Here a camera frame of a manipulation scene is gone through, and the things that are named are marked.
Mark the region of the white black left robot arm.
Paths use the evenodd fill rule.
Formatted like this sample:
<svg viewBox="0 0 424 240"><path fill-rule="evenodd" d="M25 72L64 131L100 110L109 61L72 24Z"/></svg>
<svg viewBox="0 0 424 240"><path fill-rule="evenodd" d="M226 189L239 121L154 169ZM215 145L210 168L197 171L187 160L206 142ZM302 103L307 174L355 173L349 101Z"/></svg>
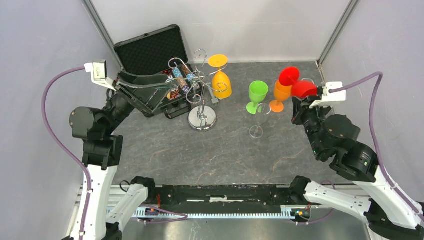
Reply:
<svg viewBox="0 0 424 240"><path fill-rule="evenodd" d="M129 86L135 90L171 91L178 86L167 75L140 76L140 83L127 83L109 78L104 70L86 68L94 84L114 92L102 109L77 107L69 116L72 136L83 142L80 163L84 174L85 194L81 197L77 217L68 238L70 240L120 240L127 223L143 203L151 204L157 199L155 181L148 177L135 177L124 197L111 212L108 202L112 181L118 170L124 138L114 135L118 126L134 110L123 96Z"/></svg>

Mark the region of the clear wine glass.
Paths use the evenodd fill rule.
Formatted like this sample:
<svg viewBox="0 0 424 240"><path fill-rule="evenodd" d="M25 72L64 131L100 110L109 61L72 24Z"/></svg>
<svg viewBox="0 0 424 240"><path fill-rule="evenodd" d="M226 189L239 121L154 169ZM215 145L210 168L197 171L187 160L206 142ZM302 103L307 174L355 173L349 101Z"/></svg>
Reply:
<svg viewBox="0 0 424 240"><path fill-rule="evenodd" d="M260 103L256 108L255 124L250 127L249 134L254 139L259 139L264 134L263 124L271 113L271 107L267 103Z"/></svg>
<svg viewBox="0 0 424 240"><path fill-rule="evenodd" d="M311 78L302 78L299 82L302 83L302 85L305 85L305 86L315 86L316 87L316 84L314 83L314 81Z"/></svg>

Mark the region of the red plastic wine glass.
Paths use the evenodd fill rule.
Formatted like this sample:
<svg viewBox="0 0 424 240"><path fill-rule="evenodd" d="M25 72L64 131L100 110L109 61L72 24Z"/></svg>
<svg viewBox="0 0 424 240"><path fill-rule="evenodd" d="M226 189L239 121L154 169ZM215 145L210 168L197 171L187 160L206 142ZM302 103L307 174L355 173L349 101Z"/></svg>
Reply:
<svg viewBox="0 0 424 240"><path fill-rule="evenodd" d="M291 95L299 99L304 99L309 96L318 95L317 86L303 85L300 82L300 70L295 66L289 66L282 70L279 75L278 81L283 86L292 86Z"/></svg>

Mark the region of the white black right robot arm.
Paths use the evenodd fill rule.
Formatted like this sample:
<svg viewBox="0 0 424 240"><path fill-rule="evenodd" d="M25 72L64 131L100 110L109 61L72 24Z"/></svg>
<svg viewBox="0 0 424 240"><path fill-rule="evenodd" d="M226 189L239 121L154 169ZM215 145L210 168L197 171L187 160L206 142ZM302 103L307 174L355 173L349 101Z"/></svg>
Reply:
<svg viewBox="0 0 424 240"><path fill-rule="evenodd" d="M289 187L295 204L316 203L349 214L388 240L421 240L424 228L419 215L423 203L408 205L386 180L377 153L358 141L360 128L345 115L330 114L330 107L313 106L313 97L292 98L291 122L303 126L315 159L330 161L330 168L361 187L367 197L328 189L304 176Z"/></svg>

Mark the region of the yellow plastic wine glass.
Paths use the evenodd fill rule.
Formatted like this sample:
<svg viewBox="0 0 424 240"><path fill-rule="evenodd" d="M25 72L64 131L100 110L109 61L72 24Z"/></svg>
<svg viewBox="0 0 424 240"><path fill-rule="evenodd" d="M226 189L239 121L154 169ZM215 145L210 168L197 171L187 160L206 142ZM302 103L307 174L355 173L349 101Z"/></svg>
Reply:
<svg viewBox="0 0 424 240"><path fill-rule="evenodd" d="M213 95L220 100L229 98L233 93L230 78L223 72L227 63L228 57L223 54L213 55L208 60L210 67L217 68L217 72L213 74L211 87Z"/></svg>

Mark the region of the orange plastic wine glass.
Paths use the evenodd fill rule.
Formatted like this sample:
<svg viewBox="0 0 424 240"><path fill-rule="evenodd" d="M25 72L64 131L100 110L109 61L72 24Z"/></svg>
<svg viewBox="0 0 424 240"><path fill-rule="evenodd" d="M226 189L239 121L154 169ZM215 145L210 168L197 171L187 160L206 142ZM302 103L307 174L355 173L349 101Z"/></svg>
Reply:
<svg viewBox="0 0 424 240"><path fill-rule="evenodd" d="M274 100L269 103L271 111L274 113L281 113L285 109L284 101L291 97L292 86L282 85L279 81L275 83L273 95Z"/></svg>

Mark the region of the green plastic wine glass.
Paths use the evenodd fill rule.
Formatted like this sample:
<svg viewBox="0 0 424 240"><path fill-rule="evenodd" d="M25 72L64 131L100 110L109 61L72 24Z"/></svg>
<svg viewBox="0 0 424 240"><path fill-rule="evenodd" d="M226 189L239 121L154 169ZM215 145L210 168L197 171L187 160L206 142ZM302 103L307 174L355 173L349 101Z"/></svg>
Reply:
<svg viewBox="0 0 424 240"><path fill-rule="evenodd" d="M268 91L268 85L261 80L255 80L249 85L248 96L250 102L246 106L248 113L256 114L259 104L266 98Z"/></svg>

